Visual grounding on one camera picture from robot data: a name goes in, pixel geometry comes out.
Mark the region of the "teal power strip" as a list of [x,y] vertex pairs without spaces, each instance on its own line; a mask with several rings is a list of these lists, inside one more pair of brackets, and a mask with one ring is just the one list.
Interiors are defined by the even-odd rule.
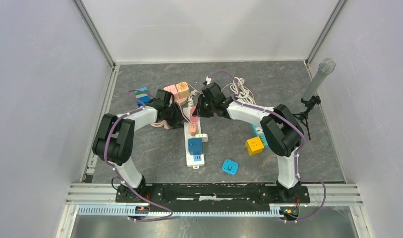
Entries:
[[266,140],[266,137],[265,137],[265,134],[264,134],[262,128],[260,126],[251,124],[251,129],[252,129],[253,133],[255,134],[255,136],[258,136],[260,138],[264,147],[268,147],[268,142]]

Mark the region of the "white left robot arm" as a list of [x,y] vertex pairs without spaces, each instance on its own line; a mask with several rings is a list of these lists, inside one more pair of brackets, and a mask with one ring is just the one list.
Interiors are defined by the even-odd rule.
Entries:
[[147,189],[144,176],[138,172],[131,158],[134,134],[147,125],[161,121],[170,127],[180,127],[184,116],[178,97],[170,91],[159,89],[155,95],[143,90],[136,90],[136,93],[133,99],[138,103],[137,109],[102,116],[92,152],[119,178],[117,190],[124,193],[128,189],[128,196],[135,202],[141,202],[146,198]]

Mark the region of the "white plug adapter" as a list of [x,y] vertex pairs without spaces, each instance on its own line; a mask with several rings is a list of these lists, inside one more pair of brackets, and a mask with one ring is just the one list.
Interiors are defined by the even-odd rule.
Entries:
[[209,140],[208,134],[206,134],[206,133],[196,134],[195,138],[201,139],[202,142],[208,142],[208,140]]

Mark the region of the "pink plug adapter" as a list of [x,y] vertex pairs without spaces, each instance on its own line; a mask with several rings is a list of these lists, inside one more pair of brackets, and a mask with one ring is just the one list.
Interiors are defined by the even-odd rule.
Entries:
[[190,109],[190,120],[191,120],[191,122],[194,122],[194,123],[198,122],[199,116],[198,116],[197,113],[198,113],[198,107],[197,107],[197,106],[193,106],[193,107]]

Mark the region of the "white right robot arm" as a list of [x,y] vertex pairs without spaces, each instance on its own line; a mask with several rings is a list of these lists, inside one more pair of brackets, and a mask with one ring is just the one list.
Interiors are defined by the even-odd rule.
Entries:
[[202,88],[194,115],[203,118],[217,115],[260,126],[268,147],[278,157],[278,198],[291,202],[297,197],[301,186],[297,157],[305,136],[286,105],[264,107],[246,103],[234,96],[226,97],[217,83],[210,83]]

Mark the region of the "yellow cube socket adapter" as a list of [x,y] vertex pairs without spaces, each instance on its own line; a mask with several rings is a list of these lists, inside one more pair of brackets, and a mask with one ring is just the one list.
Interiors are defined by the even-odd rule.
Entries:
[[245,148],[250,156],[256,155],[264,150],[264,144],[259,136],[250,138],[245,142]]

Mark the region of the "white long power strip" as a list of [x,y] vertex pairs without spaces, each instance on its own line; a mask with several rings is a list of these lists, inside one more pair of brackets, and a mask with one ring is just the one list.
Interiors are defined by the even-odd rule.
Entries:
[[193,169],[199,169],[205,165],[203,153],[203,138],[201,132],[200,118],[194,116],[195,104],[192,99],[187,99],[187,106],[182,108],[185,115],[183,121],[184,142],[185,142],[185,159],[186,165]]

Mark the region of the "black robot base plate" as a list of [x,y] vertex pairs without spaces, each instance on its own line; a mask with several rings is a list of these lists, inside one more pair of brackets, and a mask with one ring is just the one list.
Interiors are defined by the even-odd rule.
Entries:
[[151,201],[151,212],[260,212],[270,204],[310,203],[308,188],[297,185],[286,191],[274,183],[153,183],[135,195],[124,185],[115,187],[117,203]]

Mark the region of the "blue plug adapter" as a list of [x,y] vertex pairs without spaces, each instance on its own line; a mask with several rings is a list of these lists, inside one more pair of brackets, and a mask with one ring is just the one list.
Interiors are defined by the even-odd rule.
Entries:
[[239,164],[230,159],[225,159],[222,165],[222,171],[230,175],[236,175],[238,168]]

